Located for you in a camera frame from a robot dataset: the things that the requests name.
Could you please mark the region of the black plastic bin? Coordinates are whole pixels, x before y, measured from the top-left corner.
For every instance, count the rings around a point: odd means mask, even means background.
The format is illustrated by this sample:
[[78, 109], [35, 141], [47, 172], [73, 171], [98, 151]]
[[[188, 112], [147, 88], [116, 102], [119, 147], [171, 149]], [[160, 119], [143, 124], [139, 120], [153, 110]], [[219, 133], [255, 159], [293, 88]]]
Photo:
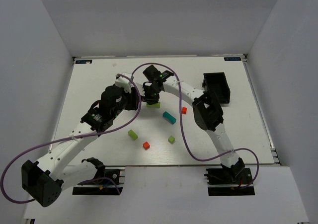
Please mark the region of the black plastic bin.
[[221, 104], [229, 104], [231, 92], [224, 72], [203, 73], [202, 87], [213, 90]]

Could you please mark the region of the teal arch block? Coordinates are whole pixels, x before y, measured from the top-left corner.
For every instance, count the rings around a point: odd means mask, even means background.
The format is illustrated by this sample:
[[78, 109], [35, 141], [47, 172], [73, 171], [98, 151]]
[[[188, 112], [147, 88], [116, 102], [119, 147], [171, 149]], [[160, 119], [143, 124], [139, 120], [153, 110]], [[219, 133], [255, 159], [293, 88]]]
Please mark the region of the teal arch block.
[[168, 113], [167, 111], [165, 111], [162, 116], [171, 124], [175, 124], [176, 123], [176, 118], [174, 116], [172, 116], [170, 113]]

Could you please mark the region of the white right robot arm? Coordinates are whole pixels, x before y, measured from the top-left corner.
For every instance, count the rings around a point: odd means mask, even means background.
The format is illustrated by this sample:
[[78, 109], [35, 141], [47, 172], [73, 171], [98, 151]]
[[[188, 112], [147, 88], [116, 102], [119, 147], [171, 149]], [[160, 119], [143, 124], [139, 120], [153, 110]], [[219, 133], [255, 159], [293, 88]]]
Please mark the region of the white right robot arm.
[[199, 90], [181, 81], [171, 71], [160, 72], [153, 65], [143, 71], [151, 83], [145, 88], [145, 95], [155, 95], [161, 91], [173, 94], [179, 102], [185, 101], [193, 109], [196, 125], [205, 131], [212, 140], [220, 155], [221, 167], [226, 176], [235, 181], [244, 170], [242, 158], [234, 151], [234, 147], [226, 133], [223, 110], [213, 90]]

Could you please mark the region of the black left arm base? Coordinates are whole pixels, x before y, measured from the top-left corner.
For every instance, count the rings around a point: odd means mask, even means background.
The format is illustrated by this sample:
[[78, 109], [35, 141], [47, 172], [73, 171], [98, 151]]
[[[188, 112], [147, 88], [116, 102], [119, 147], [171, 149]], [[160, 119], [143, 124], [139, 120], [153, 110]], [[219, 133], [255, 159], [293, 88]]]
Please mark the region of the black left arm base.
[[124, 167], [106, 167], [103, 173], [94, 177], [94, 181], [83, 182], [73, 187], [76, 196], [119, 196], [125, 182]]

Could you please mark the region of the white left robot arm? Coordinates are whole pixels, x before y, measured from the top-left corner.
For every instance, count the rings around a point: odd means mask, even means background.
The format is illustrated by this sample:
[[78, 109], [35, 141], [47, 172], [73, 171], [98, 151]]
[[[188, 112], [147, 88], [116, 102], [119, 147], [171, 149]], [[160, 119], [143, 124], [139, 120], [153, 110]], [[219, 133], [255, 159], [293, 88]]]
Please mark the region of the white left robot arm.
[[22, 165], [22, 188], [42, 207], [53, 204], [67, 187], [63, 171], [70, 161], [109, 129], [123, 110], [140, 110], [140, 103], [136, 85], [108, 86], [69, 137], [35, 162], [28, 160]]

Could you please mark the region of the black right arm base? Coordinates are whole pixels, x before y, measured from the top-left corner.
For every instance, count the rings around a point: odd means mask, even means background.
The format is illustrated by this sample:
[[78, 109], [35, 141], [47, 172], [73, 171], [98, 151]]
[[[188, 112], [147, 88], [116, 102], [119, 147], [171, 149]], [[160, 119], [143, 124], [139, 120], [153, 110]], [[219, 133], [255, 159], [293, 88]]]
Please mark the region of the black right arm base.
[[250, 168], [245, 168], [238, 177], [232, 179], [221, 168], [207, 168], [204, 176], [207, 179], [210, 197], [254, 196], [255, 190]]

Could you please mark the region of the long green arch block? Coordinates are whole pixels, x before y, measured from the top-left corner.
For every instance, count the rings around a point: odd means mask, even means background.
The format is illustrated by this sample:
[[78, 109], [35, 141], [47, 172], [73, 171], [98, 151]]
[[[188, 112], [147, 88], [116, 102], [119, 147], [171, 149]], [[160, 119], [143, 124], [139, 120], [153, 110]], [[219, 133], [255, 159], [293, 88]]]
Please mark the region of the long green arch block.
[[160, 102], [158, 102], [158, 103], [154, 103], [154, 104], [146, 104], [146, 107], [147, 108], [157, 108], [157, 109], [159, 109], [160, 108]]

